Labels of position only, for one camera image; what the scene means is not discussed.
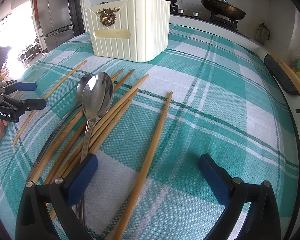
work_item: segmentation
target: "spoon handle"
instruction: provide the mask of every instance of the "spoon handle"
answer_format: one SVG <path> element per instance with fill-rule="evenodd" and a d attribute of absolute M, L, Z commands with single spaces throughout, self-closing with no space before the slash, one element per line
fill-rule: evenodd
<path fill-rule="evenodd" d="M 89 144 L 90 144 L 90 139 L 91 139 L 91 134 L 92 130 L 95 127 L 95 123 L 89 122 L 87 124 L 86 132 L 84 135 L 84 141 L 83 141 L 83 146 L 82 146 L 82 153 L 81 153 L 81 160 L 80 162 L 83 161 L 83 159 L 87 156 L 88 151 L 89 151 Z"/>
<path fill-rule="evenodd" d="M 79 107 L 81 104 L 80 103 L 76 103 L 74 107 L 72 107 L 70 109 L 70 111 L 68 113 L 66 113 L 66 115 L 61 119 L 61 121 L 58 123 L 58 125 L 55 127 L 55 129 L 52 131 L 52 133 L 50 134 L 48 140 L 46 141 L 46 143 L 44 144 L 44 146 L 42 147 L 39 155 L 37 156 L 34 164 L 32 165 L 31 167 L 31 170 L 29 172 L 29 175 L 28 175 L 28 178 L 27 178 L 27 181 L 29 181 L 32 177 L 32 174 L 34 173 L 35 169 L 37 168 L 38 166 L 38 163 L 39 161 L 42 159 L 44 153 L 46 152 L 49 144 L 51 143 L 53 137 L 56 135 L 56 133 L 58 132 L 58 130 L 60 129 L 61 125 L 65 122 L 65 120 L 67 119 L 67 117 L 77 108 Z"/>
<path fill-rule="evenodd" d="M 82 153 L 81 153 L 81 160 L 82 162 L 84 158 L 88 155 L 89 151 L 89 144 L 90 144 L 90 139 L 91 139 L 91 134 L 92 130 L 95 127 L 95 123 L 89 122 L 87 124 L 86 132 L 84 135 L 84 141 L 83 141 L 83 146 L 82 146 Z M 78 218 L 78 220 L 81 222 L 82 226 L 86 228 L 86 218 L 85 218 L 85 212 L 84 212 L 84 197 L 80 199 L 79 203 L 77 204 L 75 214 Z"/>

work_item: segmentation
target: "teal and white checkered tablecloth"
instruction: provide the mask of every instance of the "teal and white checkered tablecloth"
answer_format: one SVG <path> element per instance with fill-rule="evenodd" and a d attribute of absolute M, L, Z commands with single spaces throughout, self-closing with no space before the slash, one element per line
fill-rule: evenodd
<path fill-rule="evenodd" d="M 115 93 L 114 103 L 144 74 L 132 105 L 96 153 L 98 170 L 86 193 L 87 230 L 94 239 L 112 239 L 142 166 L 169 91 L 173 97 L 148 178 L 123 239 L 203 239 L 222 213 L 198 169 L 208 153 L 232 176 L 247 183 L 269 180 L 277 199 L 282 236 L 295 204 L 298 182 L 296 138 L 281 91 L 263 62 L 224 38 L 170 25 L 168 48 L 155 59 L 135 63 L 93 54 L 89 33 L 62 44 L 23 75 L 36 91 L 15 97 L 42 98 L 77 64 L 88 62 L 47 100 L 11 145 L 29 113 L 10 123 L 0 143 L 0 217 L 14 239 L 26 177 L 46 139 L 75 104 L 77 82 L 85 73 L 135 72 Z M 70 140 L 74 127 L 39 183 Z M 240 230 L 246 204 L 230 239 Z M 67 239 L 58 220 L 57 232 Z"/>

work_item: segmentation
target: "plaid tablecloth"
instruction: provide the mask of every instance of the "plaid tablecloth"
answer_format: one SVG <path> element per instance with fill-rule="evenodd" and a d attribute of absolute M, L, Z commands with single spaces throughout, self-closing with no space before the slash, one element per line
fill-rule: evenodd
<path fill-rule="evenodd" d="M 11 145 L 18 124 L 10 123 L 0 143 L 0 217 L 14 239 L 26 177 L 46 139 L 75 104 L 77 82 L 85 73 L 135 72 L 115 93 L 114 103 L 145 73 L 132 105 L 97 152 L 99 168 L 86 193 L 87 230 L 94 239 L 111 239 L 120 219 L 169 91 L 173 97 L 160 142 L 123 239 L 203 239 L 224 206 L 216 201 L 198 169 L 208 153 L 232 176 L 247 183 L 269 180 L 277 199 L 282 236 L 293 211 L 298 158 L 291 117 L 275 80 L 263 62 L 224 38 L 170 25 L 168 48 L 147 63 L 97 57 L 89 33 L 64 43 L 37 61 L 22 81 L 36 82 L 17 98 L 42 98 L 70 69 L 88 62 L 47 100 Z M 38 183 L 83 119 L 61 145 Z M 240 230 L 246 204 L 230 239 Z M 66 235 L 58 220 L 57 231 Z"/>

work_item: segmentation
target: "gold deer emblem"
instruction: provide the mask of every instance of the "gold deer emblem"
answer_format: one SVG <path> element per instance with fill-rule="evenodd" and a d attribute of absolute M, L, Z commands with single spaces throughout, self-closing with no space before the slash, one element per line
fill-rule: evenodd
<path fill-rule="evenodd" d="M 104 9 L 103 11 L 101 11 L 99 9 L 99 11 L 96 11 L 96 13 L 101 13 L 100 14 L 100 21 L 104 26 L 111 26 L 112 24 L 114 24 L 115 22 L 115 12 L 119 11 L 120 7 L 118 9 L 116 9 L 114 7 L 114 9 Z"/>

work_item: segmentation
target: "stove burner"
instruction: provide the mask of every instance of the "stove burner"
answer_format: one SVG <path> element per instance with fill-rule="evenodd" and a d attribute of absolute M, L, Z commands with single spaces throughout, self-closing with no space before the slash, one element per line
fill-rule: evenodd
<path fill-rule="evenodd" d="M 225 27 L 227 29 L 237 31 L 237 24 L 238 24 L 237 21 L 230 20 L 230 19 L 226 20 L 224 18 L 218 17 L 217 15 L 218 14 L 215 14 L 215 13 L 212 12 L 211 16 L 210 16 L 210 21 L 217 24 L 217 25 Z"/>

